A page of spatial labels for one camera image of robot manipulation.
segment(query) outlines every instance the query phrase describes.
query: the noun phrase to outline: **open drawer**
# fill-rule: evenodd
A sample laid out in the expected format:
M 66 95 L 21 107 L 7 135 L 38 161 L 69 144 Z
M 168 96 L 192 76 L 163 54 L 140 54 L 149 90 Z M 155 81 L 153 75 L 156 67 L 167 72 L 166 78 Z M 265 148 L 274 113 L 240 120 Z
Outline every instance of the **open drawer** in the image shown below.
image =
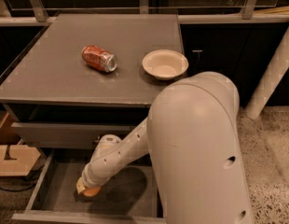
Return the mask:
M 158 189 L 151 166 L 128 165 L 91 198 L 76 193 L 76 181 L 91 150 L 53 149 L 18 223 L 155 224 Z

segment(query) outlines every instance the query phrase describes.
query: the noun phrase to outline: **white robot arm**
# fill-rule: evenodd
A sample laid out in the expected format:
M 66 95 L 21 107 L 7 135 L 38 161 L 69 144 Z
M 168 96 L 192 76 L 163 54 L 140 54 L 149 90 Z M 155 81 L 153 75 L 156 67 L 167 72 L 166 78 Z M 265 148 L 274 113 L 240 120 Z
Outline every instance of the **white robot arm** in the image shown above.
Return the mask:
M 77 182 L 78 192 L 93 195 L 125 165 L 149 153 L 168 224 L 254 223 L 238 108 L 236 87 L 220 74 L 200 73 L 171 84 L 123 141 L 103 137 Z

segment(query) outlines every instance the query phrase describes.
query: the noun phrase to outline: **floor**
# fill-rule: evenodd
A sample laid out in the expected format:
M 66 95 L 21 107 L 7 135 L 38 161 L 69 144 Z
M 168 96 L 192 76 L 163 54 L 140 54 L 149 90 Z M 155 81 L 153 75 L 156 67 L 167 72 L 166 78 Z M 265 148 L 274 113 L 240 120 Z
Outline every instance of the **floor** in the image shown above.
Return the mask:
M 240 108 L 238 131 L 255 224 L 289 224 L 289 106 L 266 107 L 255 120 Z M 32 182 L 0 179 L 7 189 Z M 11 217 L 25 208 L 32 191 L 0 190 L 0 224 L 16 223 Z

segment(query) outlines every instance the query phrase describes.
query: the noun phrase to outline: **white bowl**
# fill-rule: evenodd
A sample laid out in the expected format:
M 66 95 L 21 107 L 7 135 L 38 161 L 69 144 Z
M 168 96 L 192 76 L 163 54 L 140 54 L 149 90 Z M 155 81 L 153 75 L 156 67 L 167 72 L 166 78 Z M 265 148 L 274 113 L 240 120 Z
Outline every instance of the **white bowl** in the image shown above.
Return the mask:
M 143 59 L 144 70 L 161 80 L 181 76 L 188 66 L 188 60 L 183 54 L 168 49 L 152 51 Z

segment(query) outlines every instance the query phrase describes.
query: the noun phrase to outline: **red soda can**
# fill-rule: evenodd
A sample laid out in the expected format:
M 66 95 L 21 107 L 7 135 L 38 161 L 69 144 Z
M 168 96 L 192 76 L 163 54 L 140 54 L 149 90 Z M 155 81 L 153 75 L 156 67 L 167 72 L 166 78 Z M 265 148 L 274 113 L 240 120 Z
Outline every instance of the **red soda can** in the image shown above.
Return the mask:
M 95 69 L 107 73 L 113 72 L 117 68 L 116 56 L 114 54 L 92 45 L 82 49 L 82 58 Z

